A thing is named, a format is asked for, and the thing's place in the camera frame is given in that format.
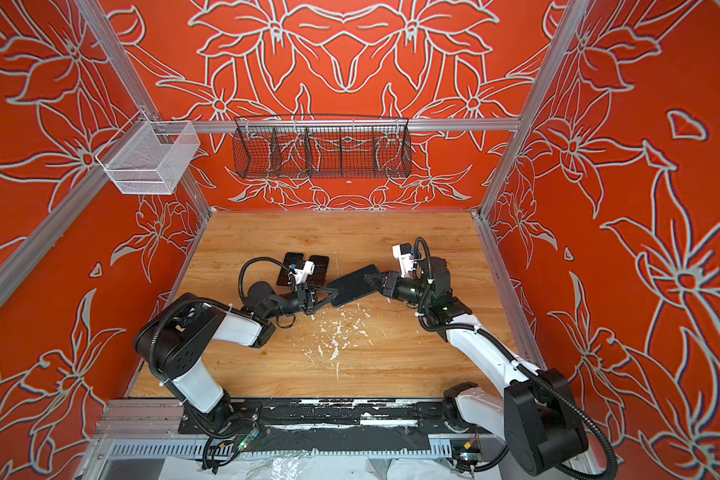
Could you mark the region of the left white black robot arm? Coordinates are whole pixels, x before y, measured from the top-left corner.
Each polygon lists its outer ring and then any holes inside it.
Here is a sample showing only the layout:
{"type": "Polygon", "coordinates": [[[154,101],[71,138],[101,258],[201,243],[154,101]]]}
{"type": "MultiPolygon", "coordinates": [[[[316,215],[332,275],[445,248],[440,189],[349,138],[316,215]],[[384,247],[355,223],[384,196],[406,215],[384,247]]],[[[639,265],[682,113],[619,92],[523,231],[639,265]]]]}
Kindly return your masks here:
{"type": "Polygon", "coordinates": [[[212,377],[202,361],[213,340],[248,348],[261,348],[283,318],[312,315],[331,303],[337,290],[325,285],[326,256],[308,259],[288,254],[282,261],[255,257],[243,264],[238,275],[240,309],[208,297],[185,293],[161,311],[136,334],[134,351],[151,374],[178,399],[192,425],[211,439],[226,439],[244,421],[234,411],[229,393],[212,377]],[[269,263],[280,269],[288,291],[278,294],[258,281],[245,284],[248,269],[269,263]]]}

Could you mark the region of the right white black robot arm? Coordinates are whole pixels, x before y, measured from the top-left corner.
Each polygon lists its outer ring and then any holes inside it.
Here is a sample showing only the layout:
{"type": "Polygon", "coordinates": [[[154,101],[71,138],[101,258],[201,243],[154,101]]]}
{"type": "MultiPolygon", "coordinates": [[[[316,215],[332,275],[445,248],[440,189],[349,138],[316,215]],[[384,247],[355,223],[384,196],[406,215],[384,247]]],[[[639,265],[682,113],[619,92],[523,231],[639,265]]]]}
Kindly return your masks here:
{"type": "Polygon", "coordinates": [[[587,452],[595,439],[605,456],[595,478],[616,477],[618,461],[611,442],[576,404],[559,371],[523,359],[490,333],[454,295],[446,260],[433,256],[425,239],[394,246],[393,256],[398,270],[369,273],[365,282],[384,297],[413,307],[419,326],[464,354],[501,395],[494,401],[472,383],[452,388],[444,399],[457,423],[498,437],[502,453],[530,476],[555,469],[572,479],[588,478],[567,463],[587,452]]]}

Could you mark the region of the black smartphone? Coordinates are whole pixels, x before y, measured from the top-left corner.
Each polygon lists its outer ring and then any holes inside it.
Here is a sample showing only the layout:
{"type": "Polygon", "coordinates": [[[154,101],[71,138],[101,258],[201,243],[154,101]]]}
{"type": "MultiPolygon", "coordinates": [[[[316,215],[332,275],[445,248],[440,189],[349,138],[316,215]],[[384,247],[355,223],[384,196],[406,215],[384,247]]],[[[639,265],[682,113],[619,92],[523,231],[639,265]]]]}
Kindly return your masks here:
{"type": "Polygon", "coordinates": [[[367,279],[365,278],[365,274],[373,270],[378,270],[378,268],[375,265],[368,265],[330,281],[327,287],[338,290],[336,297],[332,298],[333,301],[331,305],[334,308],[340,308],[368,295],[377,293],[377,291],[367,283],[367,279]]]}
{"type": "Polygon", "coordinates": [[[304,254],[298,252],[286,252],[282,263],[285,265],[278,274],[276,281],[277,286],[287,287],[292,283],[291,271],[295,269],[304,260],[304,254]]]}
{"type": "Polygon", "coordinates": [[[324,255],[311,255],[309,261],[314,264],[314,269],[309,275],[307,282],[312,286],[324,286],[330,263],[329,257],[324,255]]]}

